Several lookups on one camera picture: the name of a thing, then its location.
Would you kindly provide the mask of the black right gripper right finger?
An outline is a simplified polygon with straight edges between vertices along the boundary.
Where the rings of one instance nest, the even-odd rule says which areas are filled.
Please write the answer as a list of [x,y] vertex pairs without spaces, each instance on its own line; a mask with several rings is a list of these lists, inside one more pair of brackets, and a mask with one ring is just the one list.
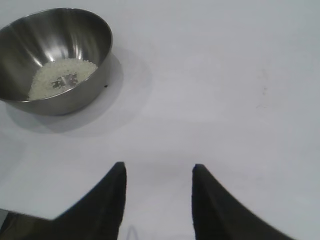
[[290,240],[235,199],[203,164],[192,170],[192,220],[197,240]]

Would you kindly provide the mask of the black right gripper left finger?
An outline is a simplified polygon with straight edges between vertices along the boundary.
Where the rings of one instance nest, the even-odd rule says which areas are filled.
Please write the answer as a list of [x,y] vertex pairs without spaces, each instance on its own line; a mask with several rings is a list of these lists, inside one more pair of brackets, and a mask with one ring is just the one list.
[[81,200],[54,220],[54,240],[116,240],[123,220],[127,171],[117,162]]

